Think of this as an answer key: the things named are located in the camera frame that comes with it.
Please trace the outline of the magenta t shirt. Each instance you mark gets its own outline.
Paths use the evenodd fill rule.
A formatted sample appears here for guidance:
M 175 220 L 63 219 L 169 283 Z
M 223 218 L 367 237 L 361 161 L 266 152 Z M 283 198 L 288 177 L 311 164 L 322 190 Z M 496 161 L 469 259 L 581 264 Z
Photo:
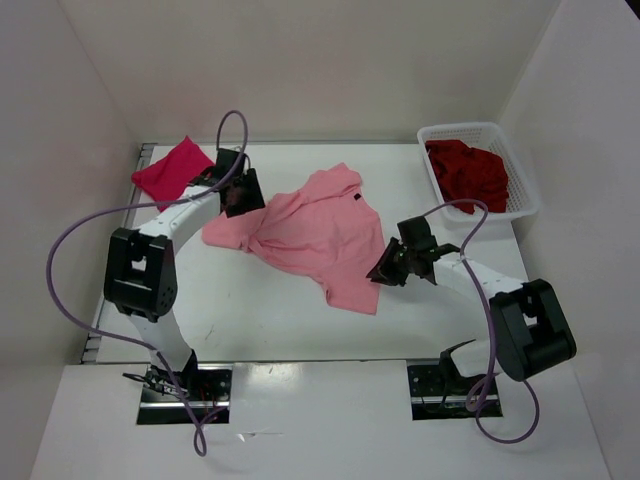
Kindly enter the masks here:
M 161 160 L 136 171 L 132 183 L 155 203 L 177 200 L 189 182 L 214 162 L 188 136 Z

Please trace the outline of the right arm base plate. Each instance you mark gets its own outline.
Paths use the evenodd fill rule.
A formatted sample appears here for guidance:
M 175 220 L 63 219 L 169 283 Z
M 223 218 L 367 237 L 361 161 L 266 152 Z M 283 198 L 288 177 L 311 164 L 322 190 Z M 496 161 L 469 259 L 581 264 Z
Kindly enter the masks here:
M 473 418 L 466 408 L 466 397 L 480 379 L 446 380 L 438 362 L 407 364 L 407 377 L 414 421 Z

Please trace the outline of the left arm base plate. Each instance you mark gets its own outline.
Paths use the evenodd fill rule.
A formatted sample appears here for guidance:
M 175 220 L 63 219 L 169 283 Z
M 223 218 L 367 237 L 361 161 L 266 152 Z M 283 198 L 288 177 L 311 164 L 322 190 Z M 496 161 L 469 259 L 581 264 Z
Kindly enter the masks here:
M 195 380 L 181 389 L 197 420 L 226 424 L 230 416 L 233 366 L 200 364 Z M 191 422 L 178 389 L 166 375 L 149 366 L 144 374 L 123 376 L 142 385 L 138 409 L 138 425 L 178 425 Z

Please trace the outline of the light pink t shirt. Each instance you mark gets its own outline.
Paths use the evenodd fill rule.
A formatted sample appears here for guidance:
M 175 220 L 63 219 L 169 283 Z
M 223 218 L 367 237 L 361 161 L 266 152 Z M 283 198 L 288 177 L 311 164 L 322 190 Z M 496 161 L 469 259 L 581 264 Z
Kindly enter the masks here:
M 361 185 L 360 174 L 344 163 L 318 170 L 298 190 L 274 195 L 263 209 L 214 218 L 203 227 L 202 241 L 312 279 L 331 307 L 374 315 L 380 287 L 367 274 L 385 243 L 380 217 Z

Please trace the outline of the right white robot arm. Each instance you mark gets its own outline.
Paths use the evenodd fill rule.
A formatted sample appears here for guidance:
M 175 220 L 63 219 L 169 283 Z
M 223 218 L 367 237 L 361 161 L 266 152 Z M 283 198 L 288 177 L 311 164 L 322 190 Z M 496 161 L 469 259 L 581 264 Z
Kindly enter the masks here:
M 489 314 L 488 338 L 472 339 L 441 353 L 439 382 L 460 393 L 491 366 L 516 382 L 575 357 L 577 344 L 551 284 L 508 277 L 465 257 L 452 244 L 418 247 L 393 238 L 367 278 L 403 286 L 411 275 L 478 300 Z

